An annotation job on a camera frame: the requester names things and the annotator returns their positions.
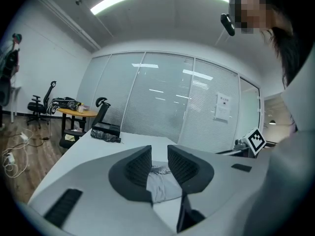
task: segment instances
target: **office chair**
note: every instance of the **office chair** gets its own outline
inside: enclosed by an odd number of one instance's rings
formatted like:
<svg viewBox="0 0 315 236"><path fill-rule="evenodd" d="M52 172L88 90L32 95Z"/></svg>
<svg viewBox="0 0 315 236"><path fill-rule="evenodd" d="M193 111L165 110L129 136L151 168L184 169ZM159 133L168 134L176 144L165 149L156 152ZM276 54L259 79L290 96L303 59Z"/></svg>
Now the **office chair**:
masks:
<svg viewBox="0 0 315 236"><path fill-rule="evenodd" d="M26 122L27 125L29 125L29 123L31 121L34 121L34 120L37 121L39 129L40 129L40 123L39 123L40 120L43 120L47 124L49 124L49 121L44 119L42 117L42 115L40 115L40 114L46 114L46 111L48 108L49 95L50 95L51 90L55 86L56 86L56 81L52 81L50 84L50 87L49 87L49 89L48 89L48 91L44 97L43 104L40 104L40 100L39 100L40 97L39 96L33 95L36 99L32 99L34 102L30 102L28 104L28 109L33 111L33 114L31 116L29 116L29 120Z"/></svg>
<svg viewBox="0 0 315 236"><path fill-rule="evenodd" d="M104 116L105 116L108 108L110 107L110 104L105 102L105 100L107 100L107 98L105 98L105 97L100 97L96 100L96 103L95 103L96 106L99 107L101 105L101 107L99 109L99 112L97 113L97 116L95 117L94 121L92 122L92 126L104 119ZM71 148L72 145L74 145L75 142L78 141L80 139L80 137L82 137L84 134L85 134L84 131L78 132L78 131L72 131L72 130L63 130L59 145L63 148ZM66 140L65 135L74 136L74 141Z"/></svg>

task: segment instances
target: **white cable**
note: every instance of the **white cable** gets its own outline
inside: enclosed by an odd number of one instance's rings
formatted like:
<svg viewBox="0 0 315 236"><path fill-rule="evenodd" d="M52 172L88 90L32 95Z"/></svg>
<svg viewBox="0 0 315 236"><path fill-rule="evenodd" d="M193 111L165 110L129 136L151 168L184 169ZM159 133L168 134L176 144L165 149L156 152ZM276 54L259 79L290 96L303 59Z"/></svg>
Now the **white cable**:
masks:
<svg viewBox="0 0 315 236"><path fill-rule="evenodd" d="M9 177L9 178L17 178L20 174L22 174L25 170L26 170L26 168L28 167L28 165L29 165L29 157L28 157L28 154L27 154L27 151L26 151L26 149L25 149L25 147L27 146L27 145L29 145L29 141L30 141L30 139L33 137L33 135L34 135L34 133L31 131L31 130L29 130L29 129L27 129L27 128L23 128L23 129L25 129L25 130L28 130L29 132L31 132L31 136L28 138L28 140L24 143L24 145L22 146L22 147L19 147L19 148L7 148L6 150L4 150L3 152L2 152L2 166L4 167L4 172L5 172L5 174ZM8 150L18 150L18 149L23 149L24 150L24 152L25 152L25 155L26 155L26 164L25 164L25 167L24 167L24 169L18 174L18 172L19 172L19 167L15 164L15 163L7 163L7 164L5 164L5 162L6 162L6 160L8 160L8 158L9 158L9 156L7 155L8 153L7 153L7 151ZM11 172L11 171L13 171L13 167L15 167L16 168L16 172L15 172L15 174L13 174L13 175L9 175L8 174L8 172Z"/></svg>

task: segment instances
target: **long black hair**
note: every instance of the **long black hair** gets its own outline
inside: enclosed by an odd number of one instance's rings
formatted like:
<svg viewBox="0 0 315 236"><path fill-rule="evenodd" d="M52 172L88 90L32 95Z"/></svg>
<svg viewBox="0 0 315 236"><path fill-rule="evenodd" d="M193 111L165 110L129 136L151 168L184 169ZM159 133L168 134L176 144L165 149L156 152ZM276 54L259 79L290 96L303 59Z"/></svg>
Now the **long black hair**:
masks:
<svg viewBox="0 0 315 236"><path fill-rule="evenodd" d="M271 28L270 42L280 57L283 67L283 85L288 86L303 66L313 46L314 33L308 30L307 6L297 0L265 0L266 5L281 13L292 25L293 34L278 27ZM246 23L241 23L241 1L230 0L230 11L235 17L235 24L246 30Z"/></svg>

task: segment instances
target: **person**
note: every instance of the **person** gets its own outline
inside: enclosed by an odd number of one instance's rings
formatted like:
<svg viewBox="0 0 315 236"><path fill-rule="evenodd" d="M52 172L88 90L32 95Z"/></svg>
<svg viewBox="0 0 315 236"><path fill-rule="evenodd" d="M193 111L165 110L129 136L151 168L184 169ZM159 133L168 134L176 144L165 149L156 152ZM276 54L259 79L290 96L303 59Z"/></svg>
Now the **person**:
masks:
<svg viewBox="0 0 315 236"><path fill-rule="evenodd" d="M281 59L286 88L300 71L315 41L310 20L312 0L229 0L229 15L235 28L270 34L270 41ZM291 133L297 131L292 120Z"/></svg>
<svg viewBox="0 0 315 236"><path fill-rule="evenodd" d="M5 42L0 48L0 83L6 83L8 79L19 71L19 44L22 41L21 34L13 34L12 40ZM3 101L4 93L0 92L0 101ZM4 129L2 123L2 104L0 104L0 131Z"/></svg>

